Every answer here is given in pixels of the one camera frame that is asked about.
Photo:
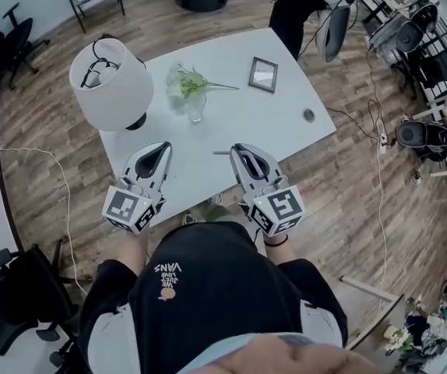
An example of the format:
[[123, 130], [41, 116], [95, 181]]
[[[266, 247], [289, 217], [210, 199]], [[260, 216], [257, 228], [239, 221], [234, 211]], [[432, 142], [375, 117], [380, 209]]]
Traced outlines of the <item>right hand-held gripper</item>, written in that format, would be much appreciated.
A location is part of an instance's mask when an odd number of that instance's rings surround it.
[[[264, 180], [252, 180], [248, 164], [241, 152], [251, 151], [266, 173]], [[306, 218], [306, 208], [296, 185], [291, 185], [285, 175], [281, 175], [274, 157], [246, 143], [236, 143], [230, 148], [230, 161], [238, 183], [243, 188], [244, 204], [248, 207], [246, 216], [254, 221], [267, 236], [288, 232]], [[261, 188], [251, 189], [251, 182], [271, 182]]]

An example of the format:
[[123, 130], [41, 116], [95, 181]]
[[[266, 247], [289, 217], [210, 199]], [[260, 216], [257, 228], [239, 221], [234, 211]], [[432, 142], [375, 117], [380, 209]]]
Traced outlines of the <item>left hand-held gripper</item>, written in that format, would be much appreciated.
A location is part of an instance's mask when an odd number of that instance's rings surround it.
[[167, 178], [171, 157], [172, 145], [168, 141], [133, 153], [124, 166], [124, 175], [107, 191], [103, 217], [129, 233], [142, 233], [166, 202], [160, 187]]

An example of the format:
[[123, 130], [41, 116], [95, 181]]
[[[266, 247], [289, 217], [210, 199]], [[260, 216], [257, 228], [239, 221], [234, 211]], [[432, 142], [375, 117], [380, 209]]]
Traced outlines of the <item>lavender plastic tube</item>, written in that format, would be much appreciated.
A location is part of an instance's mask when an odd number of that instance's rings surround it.
[[[250, 179], [252, 180], [264, 180], [266, 177], [266, 173], [263, 171], [262, 167], [260, 166], [259, 162], [256, 160], [255, 155], [246, 149], [243, 149], [241, 152], [243, 158], [245, 159], [246, 163], [248, 164], [248, 173], [250, 176]], [[213, 151], [213, 155], [225, 155], [229, 156], [230, 151]]]

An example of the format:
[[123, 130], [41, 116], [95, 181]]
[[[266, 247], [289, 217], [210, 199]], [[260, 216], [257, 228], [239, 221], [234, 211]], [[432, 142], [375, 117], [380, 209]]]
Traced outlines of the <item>clear glass vase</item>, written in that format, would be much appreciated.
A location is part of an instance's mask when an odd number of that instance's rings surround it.
[[205, 106], [206, 95], [204, 93], [191, 94], [185, 104], [185, 112], [188, 119], [193, 123], [201, 122]]

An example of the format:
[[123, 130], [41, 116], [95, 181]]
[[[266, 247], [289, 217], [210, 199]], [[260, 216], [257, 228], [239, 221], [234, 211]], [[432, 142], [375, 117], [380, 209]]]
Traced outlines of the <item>person's left forearm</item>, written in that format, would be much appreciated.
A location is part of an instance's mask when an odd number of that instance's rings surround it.
[[126, 265], [136, 276], [143, 271], [147, 261], [149, 231], [139, 235], [127, 233], [118, 250], [118, 261]]

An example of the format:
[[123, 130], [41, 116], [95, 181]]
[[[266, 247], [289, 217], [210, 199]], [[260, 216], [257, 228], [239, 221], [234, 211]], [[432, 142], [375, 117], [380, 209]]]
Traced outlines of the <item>person's right forearm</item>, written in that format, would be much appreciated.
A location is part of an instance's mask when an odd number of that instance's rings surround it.
[[265, 246], [266, 256], [275, 265], [280, 265], [296, 260], [297, 256], [291, 243], [287, 240], [284, 244], [269, 248]]

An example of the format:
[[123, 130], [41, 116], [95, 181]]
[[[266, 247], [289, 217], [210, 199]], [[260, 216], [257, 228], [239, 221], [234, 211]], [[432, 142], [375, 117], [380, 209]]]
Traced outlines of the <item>white table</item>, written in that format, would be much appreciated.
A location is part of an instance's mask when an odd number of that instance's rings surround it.
[[[248, 85], [254, 57], [278, 65], [275, 93]], [[177, 114], [167, 99], [166, 76], [175, 62], [238, 90], [208, 92], [203, 119], [193, 123]], [[135, 131], [102, 132], [100, 137], [115, 174], [140, 148], [171, 143], [171, 164], [162, 186], [166, 202], [155, 223], [235, 185], [229, 160], [213, 151], [247, 143], [281, 161], [336, 129], [301, 67], [270, 28], [193, 44], [149, 60], [147, 69], [154, 81], [154, 96], [145, 124]], [[313, 123], [302, 117], [306, 108], [315, 113]]]

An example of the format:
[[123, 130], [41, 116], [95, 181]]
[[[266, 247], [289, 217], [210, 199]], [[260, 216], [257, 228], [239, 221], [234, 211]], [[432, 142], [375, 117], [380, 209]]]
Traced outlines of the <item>black wrist band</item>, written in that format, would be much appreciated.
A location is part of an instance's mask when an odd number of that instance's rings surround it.
[[267, 234], [263, 235], [263, 243], [266, 247], [275, 248], [282, 244], [284, 244], [288, 240], [288, 235], [275, 235], [268, 236]]

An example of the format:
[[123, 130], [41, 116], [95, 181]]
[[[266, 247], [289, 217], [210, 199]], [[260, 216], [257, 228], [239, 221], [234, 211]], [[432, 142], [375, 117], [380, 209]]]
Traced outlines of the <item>white shade table lamp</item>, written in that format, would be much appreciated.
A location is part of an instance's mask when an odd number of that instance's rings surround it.
[[154, 95], [153, 78], [143, 60], [114, 37], [95, 40], [81, 50], [69, 82], [83, 115], [105, 132], [144, 125]]

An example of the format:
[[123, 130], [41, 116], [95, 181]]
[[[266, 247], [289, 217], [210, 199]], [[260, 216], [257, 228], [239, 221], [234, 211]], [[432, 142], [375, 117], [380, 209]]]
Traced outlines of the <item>artificial white flower stem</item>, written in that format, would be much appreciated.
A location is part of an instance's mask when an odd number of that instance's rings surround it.
[[236, 86], [209, 81], [195, 67], [186, 69], [181, 62], [175, 62], [166, 76], [166, 94], [169, 105], [174, 110], [181, 110], [186, 105], [195, 104], [209, 88], [238, 90]]

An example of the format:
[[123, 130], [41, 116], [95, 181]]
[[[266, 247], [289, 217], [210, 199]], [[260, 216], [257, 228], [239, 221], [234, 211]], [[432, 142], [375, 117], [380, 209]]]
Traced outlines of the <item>person's black top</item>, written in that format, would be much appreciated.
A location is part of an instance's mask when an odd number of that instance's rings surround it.
[[100, 264], [78, 345], [93, 374], [177, 374], [220, 340], [282, 332], [344, 347], [347, 317], [311, 262], [277, 266], [224, 221], [168, 233], [139, 276]]

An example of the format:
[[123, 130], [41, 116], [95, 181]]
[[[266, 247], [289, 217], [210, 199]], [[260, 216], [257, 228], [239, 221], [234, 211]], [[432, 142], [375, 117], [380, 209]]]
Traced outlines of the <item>black pod chair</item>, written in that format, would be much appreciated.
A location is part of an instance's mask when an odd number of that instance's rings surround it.
[[420, 161], [447, 160], [447, 124], [409, 120], [396, 128], [395, 141], [412, 149]]

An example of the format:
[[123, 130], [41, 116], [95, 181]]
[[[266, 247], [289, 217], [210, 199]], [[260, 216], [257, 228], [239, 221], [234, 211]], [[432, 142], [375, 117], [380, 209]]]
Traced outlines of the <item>black office chair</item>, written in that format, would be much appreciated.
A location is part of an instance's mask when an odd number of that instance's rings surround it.
[[79, 311], [65, 289], [73, 279], [59, 274], [61, 245], [68, 240], [56, 241], [52, 259], [38, 245], [24, 252], [0, 250], [0, 356], [28, 330], [35, 329], [46, 342], [59, 340], [58, 330], [62, 330], [68, 340], [49, 358], [56, 374], [85, 372], [75, 331], [69, 326]]
[[28, 56], [42, 45], [49, 45], [49, 39], [43, 39], [36, 43], [29, 40], [33, 27], [33, 19], [28, 18], [18, 23], [14, 11], [19, 7], [17, 2], [4, 15], [3, 19], [9, 18], [13, 29], [7, 34], [0, 31], [0, 71], [11, 71], [9, 78], [9, 89], [14, 90], [14, 79], [19, 67], [25, 64], [33, 74], [37, 74], [39, 69], [33, 67], [28, 61]]

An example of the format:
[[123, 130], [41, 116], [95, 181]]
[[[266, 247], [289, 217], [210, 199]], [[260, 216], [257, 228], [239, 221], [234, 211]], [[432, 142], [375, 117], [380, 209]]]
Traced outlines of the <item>dark wooden desk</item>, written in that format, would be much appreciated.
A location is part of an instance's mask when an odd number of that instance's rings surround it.
[[378, 311], [376, 312], [376, 316], [372, 323], [366, 329], [362, 330], [355, 339], [347, 345], [347, 348], [352, 351], [360, 350], [361, 347], [370, 348], [373, 351], [381, 349], [383, 341], [385, 340], [384, 332], [386, 329], [403, 321], [403, 319], [400, 318], [392, 321], [391, 318], [395, 310], [399, 307], [405, 307], [405, 294], [394, 295], [346, 275], [340, 277], [340, 282], [361, 291], [366, 295], [370, 295], [378, 301]]

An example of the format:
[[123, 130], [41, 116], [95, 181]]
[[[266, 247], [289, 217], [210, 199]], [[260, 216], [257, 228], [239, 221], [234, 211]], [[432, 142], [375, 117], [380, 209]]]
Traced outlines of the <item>white flower pot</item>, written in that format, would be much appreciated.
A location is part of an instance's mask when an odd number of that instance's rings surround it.
[[389, 325], [383, 334], [386, 340], [384, 349], [387, 356], [398, 351], [403, 353], [414, 345], [414, 337], [407, 328], [400, 329], [394, 325]]

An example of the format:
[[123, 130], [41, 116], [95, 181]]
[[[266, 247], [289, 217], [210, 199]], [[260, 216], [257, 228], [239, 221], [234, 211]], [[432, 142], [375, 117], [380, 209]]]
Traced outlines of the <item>black picture frame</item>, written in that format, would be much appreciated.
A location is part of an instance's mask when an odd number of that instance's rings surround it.
[[248, 78], [248, 85], [259, 90], [275, 93], [278, 65], [262, 58], [254, 57]]

